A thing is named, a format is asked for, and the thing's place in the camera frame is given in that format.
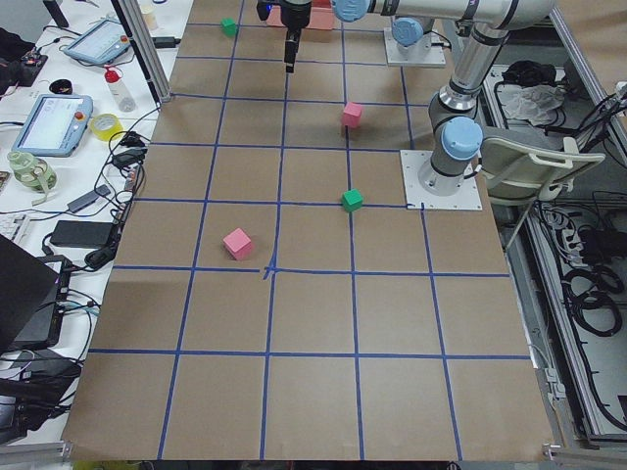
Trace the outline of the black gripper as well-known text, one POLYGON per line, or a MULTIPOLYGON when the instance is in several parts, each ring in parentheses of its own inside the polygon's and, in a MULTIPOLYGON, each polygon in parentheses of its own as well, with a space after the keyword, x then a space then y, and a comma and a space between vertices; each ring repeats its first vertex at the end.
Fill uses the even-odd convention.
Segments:
POLYGON ((280 19, 288 30, 285 37, 284 64, 287 73, 293 73, 299 51, 301 31, 310 23, 311 0, 279 0, 280 19))

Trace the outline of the pink cube near arm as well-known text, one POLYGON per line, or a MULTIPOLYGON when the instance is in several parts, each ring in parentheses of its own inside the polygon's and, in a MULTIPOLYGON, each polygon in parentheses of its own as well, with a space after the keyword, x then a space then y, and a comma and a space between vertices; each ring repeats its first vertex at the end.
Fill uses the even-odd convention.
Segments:
POLYGON ((223 237, 222 243, 231 256, 236 260, 243 260, 254 250, 253 240, 240 227, 223 237))

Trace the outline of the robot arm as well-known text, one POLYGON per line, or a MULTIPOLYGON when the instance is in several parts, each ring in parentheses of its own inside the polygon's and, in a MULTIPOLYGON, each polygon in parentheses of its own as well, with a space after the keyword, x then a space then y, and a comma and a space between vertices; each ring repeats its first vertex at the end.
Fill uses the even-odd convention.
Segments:
POLYGON ((392 37, 404 48, 415 45, 431 30, 433 21, 427 18, 395 17, 392 21, 392 37))
POLYGON ((496 56, 513 30, 532 26, 554 8, 554 1, 332 1, 334 16, 353 23, 367 14, 395 19, 452 20, 468 30, 468 39, 449 83, 429 107, 432 125, 466 116, 476 109, 476 96, 496 56))

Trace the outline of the green cube near arm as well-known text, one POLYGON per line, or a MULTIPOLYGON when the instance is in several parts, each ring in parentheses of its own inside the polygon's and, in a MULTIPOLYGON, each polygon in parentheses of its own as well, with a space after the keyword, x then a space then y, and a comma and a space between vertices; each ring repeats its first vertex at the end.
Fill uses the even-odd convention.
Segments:
POLYGON ((238 24, 233 18, 229 18, 229 17, 222 18, 220 20, 220 26, 221 26, 222 32, 227 37, 234 37, 238 32, 238 24))

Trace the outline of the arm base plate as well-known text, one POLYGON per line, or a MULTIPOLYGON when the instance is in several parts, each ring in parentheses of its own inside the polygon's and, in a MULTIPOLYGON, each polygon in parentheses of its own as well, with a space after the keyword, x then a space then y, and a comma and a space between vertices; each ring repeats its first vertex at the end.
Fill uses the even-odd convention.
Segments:
POLYGON ((427 211, 481 211, 482 203, 470 164, 458 176, 444 176, 431 164, 431 151, 400 152, 406 207, 427 211))
POLYGON ((384 29, 386 60, 389 67, 443 68, 446 58, 442 46, 436 46, 432 34, 425 34, 415 45, 404 48, 392 37, 391 27, 384 29))

